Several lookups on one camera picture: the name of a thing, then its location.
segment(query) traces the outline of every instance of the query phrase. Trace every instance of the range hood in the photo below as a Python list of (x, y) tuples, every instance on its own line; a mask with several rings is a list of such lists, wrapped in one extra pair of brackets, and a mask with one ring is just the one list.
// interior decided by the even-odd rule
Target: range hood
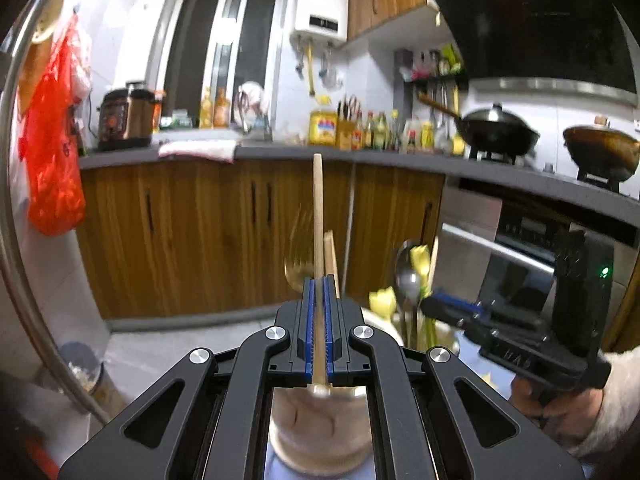
[(628, 38), (611, 0), (435, 1), (476, 88), (638, 103)]

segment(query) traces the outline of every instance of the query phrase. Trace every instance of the red plastic bag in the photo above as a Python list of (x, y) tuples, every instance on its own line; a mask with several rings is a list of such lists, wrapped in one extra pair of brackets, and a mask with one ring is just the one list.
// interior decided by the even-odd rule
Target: red plastic bag
[(29, 177), (29, 220), (49, 236), (61, 235), (78, 225), (86, 206), (69, 110), (74, 102), (72, 45), (77, 24), (74, 15), (53, 48), (25, 114), (18, 147)]

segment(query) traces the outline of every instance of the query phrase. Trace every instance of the white plastic bag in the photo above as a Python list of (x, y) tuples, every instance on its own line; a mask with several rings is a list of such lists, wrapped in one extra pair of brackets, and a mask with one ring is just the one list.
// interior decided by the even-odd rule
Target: white plastic bag
[(91, 47), (92, 39), (78, 25), (77, 33), (72, 39), (71, 89), (76, 103), (81, 103), (91, 93)]

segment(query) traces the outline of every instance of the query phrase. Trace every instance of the wok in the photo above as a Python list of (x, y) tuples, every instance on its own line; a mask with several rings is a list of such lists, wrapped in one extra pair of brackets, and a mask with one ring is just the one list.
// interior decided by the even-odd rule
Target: wok
[(638, 168), (640, 142), (607, 125), (572, 126), (562, 132), (569, 155), (582, 171), (624, 182)]
[(418, 101), (453, 117), (460, 136), (479, 152), (521, 156), (540, 138), (540, 134), (529, 128), (520, 117), (502, 110), (500, 103), (494, 103), (492, 108), (475, 110), (462, 118), (423, 92), (418, 94)]

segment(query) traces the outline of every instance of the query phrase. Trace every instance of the window frame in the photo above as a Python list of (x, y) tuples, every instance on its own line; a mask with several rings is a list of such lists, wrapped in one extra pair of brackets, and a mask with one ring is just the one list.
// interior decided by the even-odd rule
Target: window frame
[[(213, 22), (211, 23), (211, 30), (209, 33), (209, 44), (207, 46), (207, 57), (205, 61), (204, 72), (202, 74), (201, 85), (201, 98), (204, 97), (205, 88), (211, 85), (212, 76), (215, 67), (215, 53), (216, 53), (216, 41), (214, 39), (214, 30), (216, 23), (222, 18), (225, 11), (225, 6), (228, 0), (218, 0), (216, 6), (216, 12), (214, 14)], [(231, 54), (229, 59), (228, 77), (226, 81), (226, 95), (231, 97), (234, 90), (234, 82), (236, 79), (236, 63), (238, 62), (238, 49), (239, 40), (242, 32), (242, 23), (244, 22), (244, 14), (246, 11), (246, 3), (248, 0), (240, 0), (240, 6), (238, 9), (238, 35), (231, 45)], [(284, 36), (284, 21), (286, 16), (286, 3), (287, 0), (275, 0), (273, 7), (273, 17), (271, 19), (271, 30), (269, 36), (269, 46), (267, 53), (267, 63), (264, 77), (264, 92), (265, 95), (270, 97), (270, 121), (271, 124), (275, 124), (276, 119), (276, 101), (278, 92), (278, 80), (280, 78), (280, 59), (282, 55), (282, 41)], [(174, 3), (174, 9), (169, 19), (166, 35), (164, 37), (164, 44), (162, 46), (158, 78), (156, 88), (163, 89), (166, 83), (166, 70), (169, 61), (169, 54), (171, 46), (174, 40), (175, 29), (177, 27), (178, 17), (180, 10), (184, 5), (184, 0), (176, 0)], [(212, 96), (215, 95), (215, 89), (211, 89)]]

